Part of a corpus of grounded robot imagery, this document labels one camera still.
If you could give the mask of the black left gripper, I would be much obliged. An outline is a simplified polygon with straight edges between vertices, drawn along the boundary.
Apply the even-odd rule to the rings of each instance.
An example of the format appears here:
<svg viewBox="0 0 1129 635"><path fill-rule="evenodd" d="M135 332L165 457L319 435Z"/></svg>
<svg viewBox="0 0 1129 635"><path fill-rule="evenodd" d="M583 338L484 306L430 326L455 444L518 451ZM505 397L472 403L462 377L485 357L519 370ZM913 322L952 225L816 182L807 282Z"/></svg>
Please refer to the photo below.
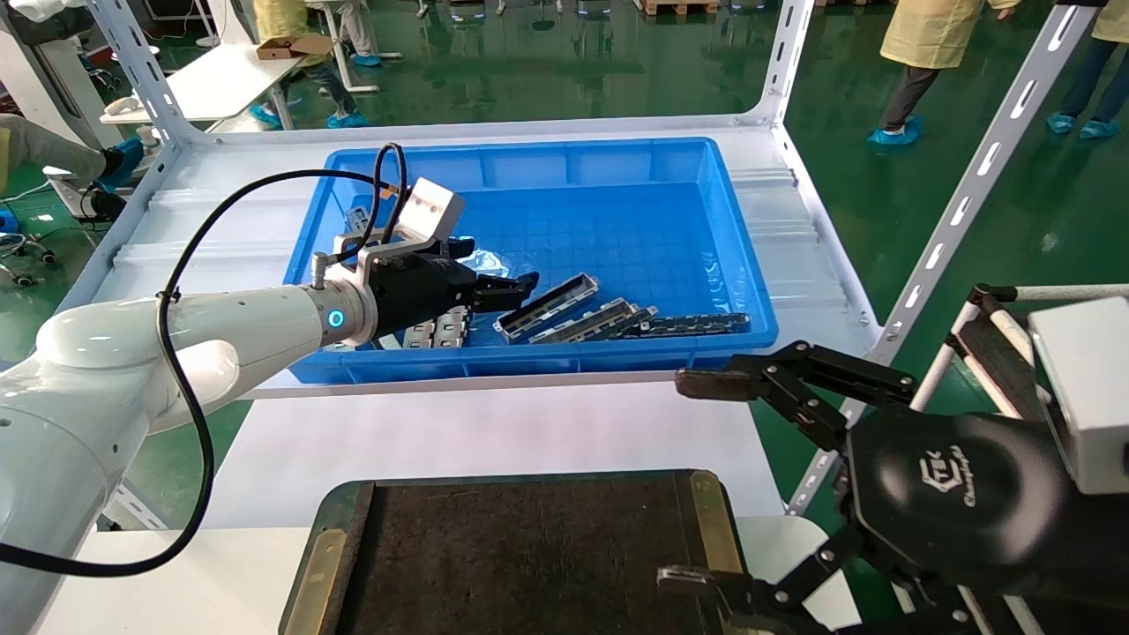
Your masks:
<svg viewBox="0 0 1129 635"><path fill-rule="evenodd" d="M537 271L517 278L476 275L456 260L475 253L473 237L439 240L430 254L408 253L367 266L366 282L378 307L371 340L435 320L471 303L476 313L519 310L539 286Z"/></svg>

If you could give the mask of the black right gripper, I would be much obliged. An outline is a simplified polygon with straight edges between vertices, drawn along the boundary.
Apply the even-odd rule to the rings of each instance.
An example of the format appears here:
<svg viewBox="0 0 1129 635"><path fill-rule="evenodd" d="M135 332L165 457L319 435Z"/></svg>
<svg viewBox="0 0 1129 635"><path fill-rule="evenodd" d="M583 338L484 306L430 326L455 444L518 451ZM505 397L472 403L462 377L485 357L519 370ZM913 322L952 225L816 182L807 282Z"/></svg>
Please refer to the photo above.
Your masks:
<svg viewBox="0 0 1129 635"><path fill-rule="evenodd" d="M951 601L838 630L816 620L804 601L860 555L900 583L936 579L986 594L1126 607L1126 495L1080 493L1043 423L881 407L847 430L846 415L819 390L866 406L909 405L918 381L802 340L767 355L733 356L723 369L679 369L675 388L695 400L765 401L819 449L844 449L852 527L835 531L782 581L658 569L660 591L698 595L738 630L955 633Z"/></svg>

